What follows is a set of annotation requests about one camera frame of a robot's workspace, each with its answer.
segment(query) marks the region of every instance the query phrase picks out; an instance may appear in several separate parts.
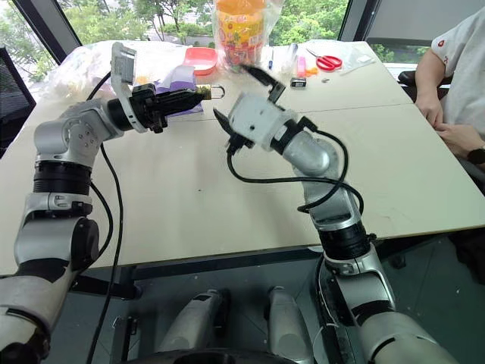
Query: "pink container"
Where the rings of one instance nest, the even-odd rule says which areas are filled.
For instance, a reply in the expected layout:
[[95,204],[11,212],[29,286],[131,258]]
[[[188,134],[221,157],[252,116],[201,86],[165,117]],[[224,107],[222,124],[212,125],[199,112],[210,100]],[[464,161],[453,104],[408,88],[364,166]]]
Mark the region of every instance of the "pink container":
[[299,56],[296,62],[296,76],[306,77],[306,60],[305,57]]
[[217,64],[217,53],[215,49],[212,48],[187,48],[185,51],[185,59],[182,64],[184,66],[194,67],[194,74],[196,76],[205,76],[215,69]]

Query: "scissors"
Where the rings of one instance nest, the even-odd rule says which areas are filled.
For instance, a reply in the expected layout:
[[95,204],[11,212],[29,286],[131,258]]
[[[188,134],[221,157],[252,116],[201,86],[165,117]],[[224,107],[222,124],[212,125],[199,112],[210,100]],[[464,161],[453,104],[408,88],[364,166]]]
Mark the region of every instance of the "scissors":
[[317,67],[326,72],[333,72],[342,67],[342,60],[332,55],[317,55],[310,49],[306,49],[311,55],[317,58]]

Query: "black cable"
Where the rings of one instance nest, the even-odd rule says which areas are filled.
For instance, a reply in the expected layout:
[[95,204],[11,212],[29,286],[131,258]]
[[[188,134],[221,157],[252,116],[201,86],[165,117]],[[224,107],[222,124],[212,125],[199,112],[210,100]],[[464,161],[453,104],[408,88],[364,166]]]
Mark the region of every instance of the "black cable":
[[315,133],[320,134],[320,135],[327,137],[329,139],[332,139],[335,143],[337,143],[340,146],[340,148],[342,148],[343,169],[342,169],[342,174],[340,175],[339,179],[337,180],[337,183],[332,187],[332,189],[325,196],[321,197],[320,199],[318,199],[314,202],[310,202],[306,205],[298,207],[297,209],[300,212],[307,212],[308,213],[309,209],[312,209],[312,208],[319,206],[322,203],[328,201],[328,199],[330,197],[332,197],[338,191],[338,189],[340,187],[343,186],[343,180],[345,179],[345,177],[347,175],[347,170],[349,169],[349,152],[347,151],[345,144],[342,143],[342,141],[339,138],[337,138],[336,136],[334,136],[330,133],[325,133],[324,131],[321,131],[321,130],[315,130]]
[[105,321],[106,312],[108,311],[108,306],[109,306],[109,303],[111,301],[111,288],[113,287],[114,276],[116,275],[116,270],[117,270],[117,266],[118,266],[118,259],[120,258],[121,241],[123,239],[124,210],[123,210],[123,199],[121,197],[120,181],[118,180],[118,176],[116,174],[116,171],[114,170],[113,165],[111,164],[111,161],[109,160],[109,157],[106,154],[105,146],[103,144],[101,144],[101,153],[103,155],[103,158],[106,161],[106,164],[109,167],[109,170],[111,171],[111,174],[113,174],[114,184],[116,185],[116,193],[117,193],[117,197],[118,197],[118,203],[120,205],[120,226],[118,228],[118,239],[117,239],[117,245],[116,245],[116,252],[114,253],[114,261],[113,261],[113,265],[111,267],[111,277],[109,279],[108,292],[106,293],[105,304],[103,305],[101,315],[99,316],[98,325],[96,326],[95,333],[92,336],[91,347],[89,348],[88,359],[86,360],[87,364],[91,364],[91,362],[92,362],[92,358],[94,356],[94,350],[96,348],[96,344],[98,343],[98,339],[99,339],[99,335],[101,334],[103,322]]
[[105,252],[106,248],[108,248],[109,242],[111,241],[111,237],[113,236],[113,215],[111,214],[111,209],[109,208],[109,204],[106,202],[105,197],[103,196],[101,191],[98,190],[98,187],[96,187],[96,185],[92,181],[91,181],[91,188],[95,192],[99,200],[101,201],[101,204],[105,208],[106,215],[108,216],[108,235],[106,235],[105,243],[99,250],[99,255],[98,255],[98,259],[99,259],[99,257],[102,256],[103,253]]
[[103,84],[108,80],[108,78],[111,77],[111,71],[109,71],[106,76],[104,76],[99,82],[98,84],[95,86],[94,89],[92,89],[91,93],[89,94],[88,98],[86,99],[86,101],[89,101],[90,99],[92,99],[94,97],[94,95],[99,91],[99,89],[101,89],[101,86],[103,86]]
[[[111,72],[108,72],[98,82],[98,84],[96,85],[96,87],[89,94],[89,96],[88,96],[88,98],[87,98],[86,101],[88,101],[88,100],[90,100],[90,99],[92,99],[94,97],[94,95],[98,92],[98,90],[101,88],[101,86],[103,85],[103,83],[105,83],[106,80],[110,76],[111,76]],[[106,154],[106,150],[105,150],[104,144],[101,144],[101,153],[103,155],[103,158],[106,161],[106,164],[108,165],[109,170],[111,171],[111,174],[113,175],[114,184],[116,186],[116,193],[117,193],[117,197],[118,197],[118,204],[120,206],[120,217],[119,217],[119,227],[118,227],[118,238],[117,238],[116,251],[114,253],[113,265],[111,267],[111,277],[110,277],[110,280],[109,280],[108,290],[106,292],[105,303],[103,305],[101,314],[99,315],[99,320],[98,320],[98,324],[96,325],[95,333],[92,336],[91,346],[89,348],[88,357],[87,357],[87,360],[86,360],[86,363],[87,364],[91,364],[91,362],[92,362],[92,358],[94,357],[94,351],[96,349],[96,344],[98,343],[99,335],[101,334],[101,329],[102,329],[102,326],[103,326],[103,322],[105,321],[106,313],[108,312],[109,303],[111,301],[111,289],[112,289],[113,284],[114,284],[114,276],[116,275],[118,260],[120,258],[121,241],[123,239],[123,217],[124,217],[124,209],[123,209],[123,199],[121,197],[120,181],[118,180],[118,176],[116,174],[116,171],[114,170],[113,165],[111,164],[111,161],[109,160],[109,157]],[[95,185],[93,183],[91,183],[91,187],[93,188],[93,190],[95,191],[95,193],[99,197],[99,199],[101,200],[103,206],[106,209],[106,213],[108,215],[108,220],[111,222],[111,227],[110,227],[110,229],[108,229],[107,239],[105,241],[105,244],[103,245],[103,247],[100,250],[100,255],[101,255],[106,250],[106,248],[108,247],[109,241],[111,239],[111,235],[113,234],[113,217],[112,217],[112,214],[111,214],[111,210],[109,209],[109,205],[106,202],[104,196],[101,194],[101,192],[97,188],[95,188]]]
[[325,352],[330,360],[330,362],[334,362],[337,364],[343,364],[345,361],[342,357],[340,347],[341,343],[339,342],[339,338],[336,332],[336,327],[333,325],[328,325],[329,323],[333,322],[333,317],[330,317],[331,314],[324,309],[325,304],[322,302],[321,296],[323,292],[320,290],[320,278],[321,278],[321,268],[324,264],[324,254],[322,253],[317,265],[315,266],[315,274],[314,274],[314,289],[311,290],[311,298],[314,300],[314,307],[317,310],[317,317],[320,326],[323,328],[321,332],[321,338],[324,344]]
[[335,186],[339,185],[340,187],[345,188],[346,190],[354,194],[355,197],[357,197],[358,210],[360,211],[361,215],[364,213],[364,199],[362,198],[362,195],[354,187],[344,182],[340,183],[339,182],[340,180],[334,180],[332,178],[326,178],[326,177],[247,178],[247,177],[241,176],[236,172],[233,166],[233,156],[230,153],[227,153],[227,167],[229,168],[230,173],[232,173],[235,178],[237,178],[238,180],[241,180],[242,182],[246,182],[248,184],[284,184],[289,182],[321,182],[324,184],[334,184]]

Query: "white t-shirt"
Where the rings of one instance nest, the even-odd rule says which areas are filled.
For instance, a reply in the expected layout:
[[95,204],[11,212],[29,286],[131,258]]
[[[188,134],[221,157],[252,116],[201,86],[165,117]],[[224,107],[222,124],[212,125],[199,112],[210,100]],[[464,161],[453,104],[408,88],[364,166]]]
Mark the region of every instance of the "white t-shirt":
[[469,124],[485,139],[485,8],[438,36],[433,52],[453,75],[443,98],[447,124]]

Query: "black office chair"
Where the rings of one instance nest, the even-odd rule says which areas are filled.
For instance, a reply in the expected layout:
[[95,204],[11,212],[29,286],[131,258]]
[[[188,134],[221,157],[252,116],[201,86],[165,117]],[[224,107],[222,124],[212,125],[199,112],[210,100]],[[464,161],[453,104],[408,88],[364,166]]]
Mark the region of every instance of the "black office chair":
[[5,48],[0,48],[0,158],[36,106]]
[[[408,94],[413,102],[416,102],[416,95],[418,93],[416,89],[416,71],[401,72],[397,78],[404,92]],[[449,88],[442,86],[451,84],[452,80],[453,76],[447,77],[441,81],[438,86],[438,99],[442,99],[448,93]]]

